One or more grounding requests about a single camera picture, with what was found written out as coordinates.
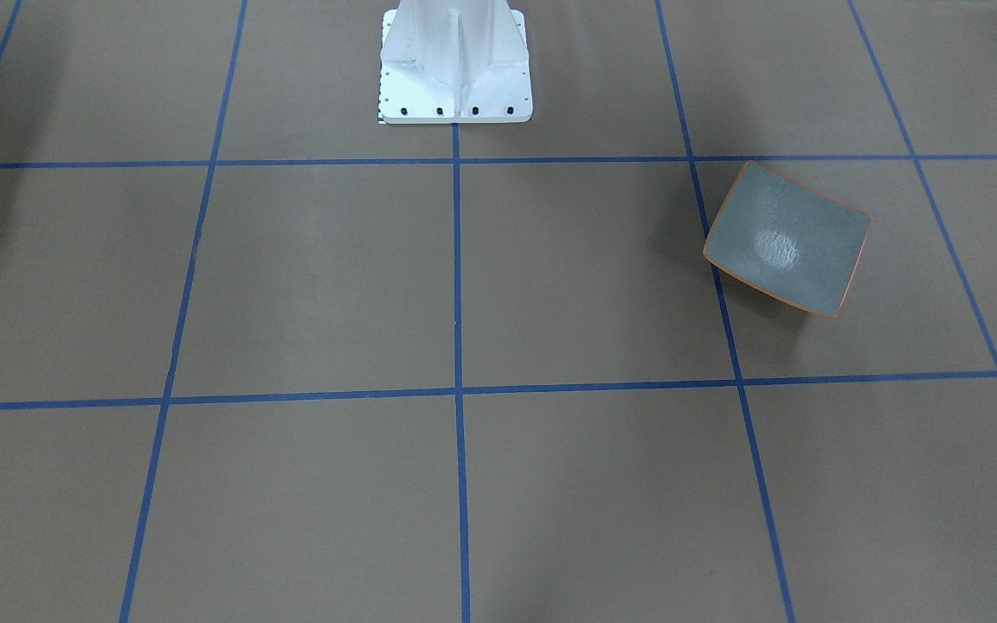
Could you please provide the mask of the grey square plate orange rim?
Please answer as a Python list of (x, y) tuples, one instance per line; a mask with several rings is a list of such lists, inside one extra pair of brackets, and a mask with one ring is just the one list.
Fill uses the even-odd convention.
[(736, 174), (705, 237), (710, 265), (807, 314), (842, 311), (873, 220), (755, 161)]

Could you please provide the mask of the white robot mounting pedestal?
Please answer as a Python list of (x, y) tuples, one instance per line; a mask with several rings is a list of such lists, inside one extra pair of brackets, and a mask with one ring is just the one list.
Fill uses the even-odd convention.
[(531, 121), (524, 13), (506, 1), (401, 1), (381, 20), (377, 121)]

